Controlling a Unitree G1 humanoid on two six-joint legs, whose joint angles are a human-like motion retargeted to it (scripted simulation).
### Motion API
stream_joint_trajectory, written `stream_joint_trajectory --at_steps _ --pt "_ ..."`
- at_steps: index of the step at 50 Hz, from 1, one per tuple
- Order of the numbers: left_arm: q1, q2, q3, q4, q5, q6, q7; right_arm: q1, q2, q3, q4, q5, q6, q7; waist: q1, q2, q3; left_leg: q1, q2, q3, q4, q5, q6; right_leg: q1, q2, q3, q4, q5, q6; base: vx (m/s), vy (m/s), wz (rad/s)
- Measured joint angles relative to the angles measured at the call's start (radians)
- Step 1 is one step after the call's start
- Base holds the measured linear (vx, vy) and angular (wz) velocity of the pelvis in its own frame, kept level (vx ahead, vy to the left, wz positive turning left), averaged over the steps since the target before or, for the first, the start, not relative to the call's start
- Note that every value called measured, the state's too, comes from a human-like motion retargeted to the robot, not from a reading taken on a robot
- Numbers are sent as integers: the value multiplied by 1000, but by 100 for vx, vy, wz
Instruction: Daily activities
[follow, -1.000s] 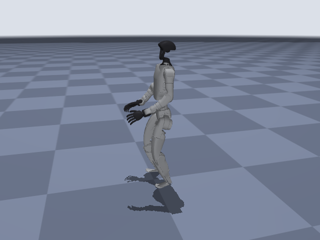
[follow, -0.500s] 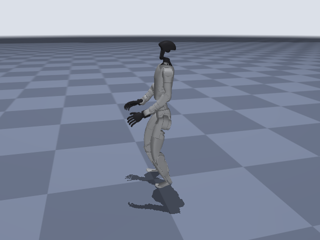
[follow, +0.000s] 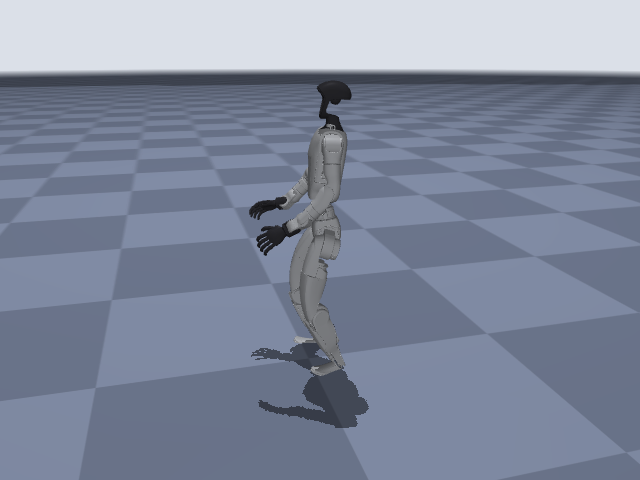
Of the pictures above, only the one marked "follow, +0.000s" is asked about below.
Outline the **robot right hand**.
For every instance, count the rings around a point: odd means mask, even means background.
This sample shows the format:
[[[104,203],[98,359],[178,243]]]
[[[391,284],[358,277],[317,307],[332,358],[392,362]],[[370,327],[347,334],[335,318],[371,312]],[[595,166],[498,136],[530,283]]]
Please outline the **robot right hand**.
[[[275,200],[259,201],[250,208],[249,215],[252,217],[253,213],[255,212],[254,213],[254,219],[255,219],[256,215],[259,213],[257,216],[257,219],[259,220],[262,213],[266,211],[270,211],[275,208],[282,210],[283,208],[280,205],[285,204],[286,202],[287,202],[286,197],[277,197]]]

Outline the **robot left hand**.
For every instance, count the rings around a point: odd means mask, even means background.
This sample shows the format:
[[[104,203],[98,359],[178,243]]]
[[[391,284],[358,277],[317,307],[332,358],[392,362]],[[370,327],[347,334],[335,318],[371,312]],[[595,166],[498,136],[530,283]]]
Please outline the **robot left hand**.
[[[260,251],[263,252],[264,248],[272,243],[272,245],[270,245],[264,251],[264,255],[265,256],[267,256],[268,251],[270,251],[274,246],[279,245],[284,240],[284,238],[286,236],[288,236],[290,238],[290,237],[298,234],[301,231],[301,229],[297,229],[297,230],[289,233],[289,231],[288,231],[288,229],[286,227],[287,222],[283,223],[282,227],[280,227],[278,225],[276,225],[276,226],[265,226],[265,227],[263,227],[261,229],[261,231],[265,231],[265,230],[268,230],[268,231],[266,233],[263,233],[263,234],[261,234],[261,235],[259,235],[257,237],[257,239],[256,239],[256,241],[258,242],[257,247],[260,248],[262,243],[266,242],[267,240],[269,240],[269,241],[267,241],[265,244],[263,244],[261,246]],[[265,236],[267,236],[267,237],[265,237]],[[265,237],[265,238],[263,238],[263,237]],[[260,240],[261,238],[263,238],[263,239]]]

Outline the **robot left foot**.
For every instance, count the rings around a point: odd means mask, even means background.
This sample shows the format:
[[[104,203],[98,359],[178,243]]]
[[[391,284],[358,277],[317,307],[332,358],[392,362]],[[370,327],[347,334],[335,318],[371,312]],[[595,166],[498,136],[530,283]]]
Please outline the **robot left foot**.
[[[329,373],[331,373],[333,371],[341,369],[339,366],[340,366],[340,364],[335,365],[334,362],[331,361],[331,362],[323,364],[323,365],[312,366],[310,370],[311,370],[312,373],[314,373],[316,375],[323,376],[323,375],[329,374]]]

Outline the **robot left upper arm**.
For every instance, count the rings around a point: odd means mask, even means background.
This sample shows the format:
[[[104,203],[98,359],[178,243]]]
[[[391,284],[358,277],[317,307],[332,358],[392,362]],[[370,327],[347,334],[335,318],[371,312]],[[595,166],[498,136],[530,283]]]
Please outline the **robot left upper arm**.
[[[327,180],[327,185],[325,186],[333,190],[334,197],[330,203],[334,203],[340,195],[341,157],[343,153],[342,138],[337,134],[324,135],[321,150],[324,158],[324,176]]]

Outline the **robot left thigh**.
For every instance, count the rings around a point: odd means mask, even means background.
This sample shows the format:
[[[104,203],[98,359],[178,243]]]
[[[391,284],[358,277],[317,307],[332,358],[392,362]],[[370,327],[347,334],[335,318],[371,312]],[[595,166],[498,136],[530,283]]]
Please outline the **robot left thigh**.
[[[307,251],[300,275],[300,300],[304,316],[312,325],[312,319],[318,309],[328,309],[320,302],[327,281],[328,265],[326,260],[335,260],[339,253],[341,241],[336,239],[335,232],[324,229],[322,235],[314,236]],[[313,326],[313,325],[312,325]]]

